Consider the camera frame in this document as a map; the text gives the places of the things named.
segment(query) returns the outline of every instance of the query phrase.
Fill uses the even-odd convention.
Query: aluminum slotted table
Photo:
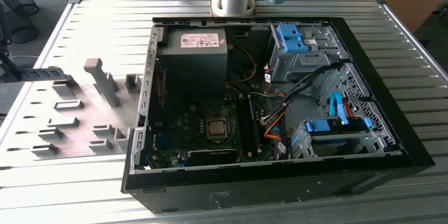
[[[145,71],[153,18],[209,11],[209,0],[70,1],[37,67],[59,66],[74,76],[86,107],[58,112],[53,82],[25,85],[0,129],[2,223],[447,223],[448,78],[389,6],[374,0],[259,1],[258,15],[346,18],[438,165],[355,197],[222,210],[154,215],[122,194],[125,151],[115,146],[97,153],[89,145],[98,140],[94,125],[123,132],[134,125],[137,97],[118,92],[123,106],[111,109],[83,64],[102,58],[123,89],[126,74]],[[46,143],[38,132],[62,116],[81,123],[63,128],[61,152],[37,157],[31,148]]]

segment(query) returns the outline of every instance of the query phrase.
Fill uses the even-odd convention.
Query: blue plastic clip
[[[370,130],[374,129],[374,123],[373,123],[373,120],[370,118],[365,118],[365,123],[366,123],[366,126]]]
[[[330,116],[339,116],[343,120],[343,124],[349,124],[345,105],[343,105],[343,95],[341,92],[334,91],[330,98]]]
[[[315,132],[331,131],[329,121],[326,119],[311,120]]]
[[[279,25],[279,38],[286,45],[286,52],[309,52],[309,46],[302,40],[302,32],[297,25]]]
[[[309,133],[310,133],[310,132],[314,132],[314,127],[313,127],[313,125],[311,125],[310,122],[306,122],[306,128],[307,128],[307,132],[309,132]]]
[[[297,143],[297,141],[299,140],[299,136],[297,135],[297,137],[294,138],[291,145],[294,145]]]

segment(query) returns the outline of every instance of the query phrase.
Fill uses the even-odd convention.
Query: yellow wire
[[[275,93],[270,93],[270,92],[269,92],[269,84],[265,86],[265,93],[269,94],[269,95],[274,95],[274,94],[275,94]],[[283,92],[279,92],[279,95],[281,95],[282,97],[286,96],[286,94],[285,94]]]
[[[246,55],[250,57],[251,61],[253,61],[253,64],[254,64],[254,71],[253,71],[253,74],[249,78],[246,78],[245,80],[239,80],[239,81],[229,81],[227,83],[230,84],[238,84],[238,83],[243,83],[243,82],[247,82],[250,79],[253,79],[253,77],[255,76],[257,72],[258,72],[258,64],[255,63],[255,59],[253,57],[253,55],[245,50],[243,47],[238,46],[238,45],[234,45],[234,47],[238,47],[241,48],[241,50],[246,53]]]

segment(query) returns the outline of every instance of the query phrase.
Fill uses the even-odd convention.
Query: motherboard
[[[261,137],[258,122],[266,115],[262,96],[173,99],[165,113],[167,126],[154,141],[155,168],[274,159],[273,144]]]

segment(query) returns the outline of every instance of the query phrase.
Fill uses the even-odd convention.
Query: white label sticker
[[[282,151],[283,154],[287,154],[287,147],[282,142],[279,142],[278,148],[279,148],[279,150]]]
[[[270,74],[265,74],[265,81],[267,82],[267,83],[271,83],[271,75]]]
[[[219,47],[218,34],[185,34],[181,47]]]
[[[315,39],[305,39],[305,42],[306,42],[306,44],[309,44],[309,45],[317,45],[317,44],[318,44],[318,42],[317,42]]]

